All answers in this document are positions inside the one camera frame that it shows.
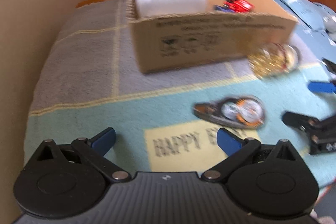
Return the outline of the round tape measure package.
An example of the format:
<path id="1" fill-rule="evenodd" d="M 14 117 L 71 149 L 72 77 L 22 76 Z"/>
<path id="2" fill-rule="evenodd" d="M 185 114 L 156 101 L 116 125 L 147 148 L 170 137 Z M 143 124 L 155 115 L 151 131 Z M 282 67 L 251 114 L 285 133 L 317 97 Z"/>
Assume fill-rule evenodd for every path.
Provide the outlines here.
<path id="1" fill-rule="evenodd" d="M 231 96 L 213 102 L 198 102 L 193 105 L 193 114 L 223 127 L 245 130 L 262 127 L 266 118 L 265 107 L 255 96 Z"/>

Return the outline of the checked table blanket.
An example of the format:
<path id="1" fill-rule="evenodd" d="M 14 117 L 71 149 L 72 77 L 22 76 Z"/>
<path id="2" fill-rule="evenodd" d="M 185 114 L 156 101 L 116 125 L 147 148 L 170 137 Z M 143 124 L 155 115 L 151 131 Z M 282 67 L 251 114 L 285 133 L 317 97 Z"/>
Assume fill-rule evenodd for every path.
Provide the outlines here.
<path id="1" fill-rule="evenodd" d="M 218 126 L 195 117 L 193 104 L 253 95 L 264 103 L 266 123 L 238 135 L 270 144 L 288 139 L 321 186 L 334 180 L 335 154 L 311 156 L 305 135 L 281 121 L 287 110 L 318 118 L 335 111 L 335 95 L 306 86 L 329 78 L 320 61 L 335 58 L 335 45 L 324 33 L 299 22 L 290 42 L 301 65 L 272 79 L 257 79 L 244 59 L 143 75 L 125 12 L 126 0 L 107 0 L 78 8 L 64 24 L 34 91 L 26 158 L 44 139 L 69 143 L 113 127 L 117 143 L 107 157 L 129 172 L 202 171 L 225 155 L 216 142 Z"/>

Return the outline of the grey plush toy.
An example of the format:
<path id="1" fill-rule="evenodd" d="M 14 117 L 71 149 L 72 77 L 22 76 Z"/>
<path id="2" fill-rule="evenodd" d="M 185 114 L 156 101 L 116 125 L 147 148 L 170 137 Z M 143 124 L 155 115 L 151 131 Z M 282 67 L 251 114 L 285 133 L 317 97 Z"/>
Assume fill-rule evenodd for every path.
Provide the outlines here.
<path id="1" fill-rule="evenodd" d="M 336 16 L 327 15 L 323 17 L 326 33 L 333 42 L 336 42 Z"/>

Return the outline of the red toy train block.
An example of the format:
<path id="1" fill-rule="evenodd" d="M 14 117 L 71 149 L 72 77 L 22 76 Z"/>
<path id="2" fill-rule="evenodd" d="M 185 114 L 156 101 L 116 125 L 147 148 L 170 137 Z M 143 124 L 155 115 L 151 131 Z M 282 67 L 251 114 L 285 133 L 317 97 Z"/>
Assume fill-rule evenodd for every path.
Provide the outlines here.
<path id="1" fill-rule="evenodd" d="M 234 12 L 251 12 L 255 8 L 245 0 L 225 0 L 224 5 Z"/>

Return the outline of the blue floral bed sheet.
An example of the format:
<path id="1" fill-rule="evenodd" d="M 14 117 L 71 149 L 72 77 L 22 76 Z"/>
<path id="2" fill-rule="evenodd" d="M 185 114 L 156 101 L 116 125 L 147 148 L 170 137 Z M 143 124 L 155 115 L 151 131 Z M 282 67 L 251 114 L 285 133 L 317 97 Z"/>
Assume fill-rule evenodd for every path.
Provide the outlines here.
<path id="1" fill-rule="evenodd" d="M 284 10 L 298 19 L 294 34 L 313 52 L 317 59 L 323 57 L 335 62 L 335 42 L 329 37 L 323 18 L 335 12 L 317 2 L 308 0 L 274 0 Z"/>

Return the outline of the dark blue cube toy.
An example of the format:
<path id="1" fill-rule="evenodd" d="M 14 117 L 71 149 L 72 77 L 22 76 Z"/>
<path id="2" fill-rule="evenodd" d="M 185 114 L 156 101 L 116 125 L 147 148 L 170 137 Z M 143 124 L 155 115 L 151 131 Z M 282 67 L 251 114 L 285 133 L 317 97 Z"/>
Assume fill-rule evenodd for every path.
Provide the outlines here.
<path id="1" fill-rule="evenodd" d="M 230 7 L 227 5 L 223 5 L 223 6 L 213 5 L 213 9 L 215 11 L 221 11 L 221 12 L 234 12 L 234 10 L 230 9 Z"/>

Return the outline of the open cardboard box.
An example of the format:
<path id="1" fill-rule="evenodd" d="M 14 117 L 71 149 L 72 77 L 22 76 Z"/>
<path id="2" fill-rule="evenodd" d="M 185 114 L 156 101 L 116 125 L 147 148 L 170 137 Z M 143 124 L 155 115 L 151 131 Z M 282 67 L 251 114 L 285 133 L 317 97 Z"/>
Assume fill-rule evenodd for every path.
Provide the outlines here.
<path id="1" fill-rule="evenodd" d="M 274 0 L 245 0 L 251 12 L 207 11 L 140 18 L 134 0 L 126 17 L 138 69 L 147 74 L 244 57 L 267 43 L 286 44 L 297 19 Z"/>

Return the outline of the yellow capsule bottle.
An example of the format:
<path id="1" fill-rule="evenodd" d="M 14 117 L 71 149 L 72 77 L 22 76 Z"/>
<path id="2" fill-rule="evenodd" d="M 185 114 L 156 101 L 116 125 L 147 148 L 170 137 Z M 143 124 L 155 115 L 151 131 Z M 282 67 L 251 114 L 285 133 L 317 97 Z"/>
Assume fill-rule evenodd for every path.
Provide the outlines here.
<path id="1" fill-rule="evenodd" d="M 298 48 L 289 44 L 269 43 L 247 57 L 258 79 L 276 77 L 296 70 L 301 62 Z"/>

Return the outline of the white medical cotton swab bottle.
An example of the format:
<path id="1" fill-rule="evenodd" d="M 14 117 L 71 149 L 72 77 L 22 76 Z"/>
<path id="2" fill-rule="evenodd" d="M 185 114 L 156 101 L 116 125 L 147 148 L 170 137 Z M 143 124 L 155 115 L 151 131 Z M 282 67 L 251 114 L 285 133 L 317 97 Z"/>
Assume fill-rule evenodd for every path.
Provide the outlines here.
<path id="1" fill-rule="evenodd" d="M 208 0 L 134 0 L 140 18 L 207 11 Z"/>

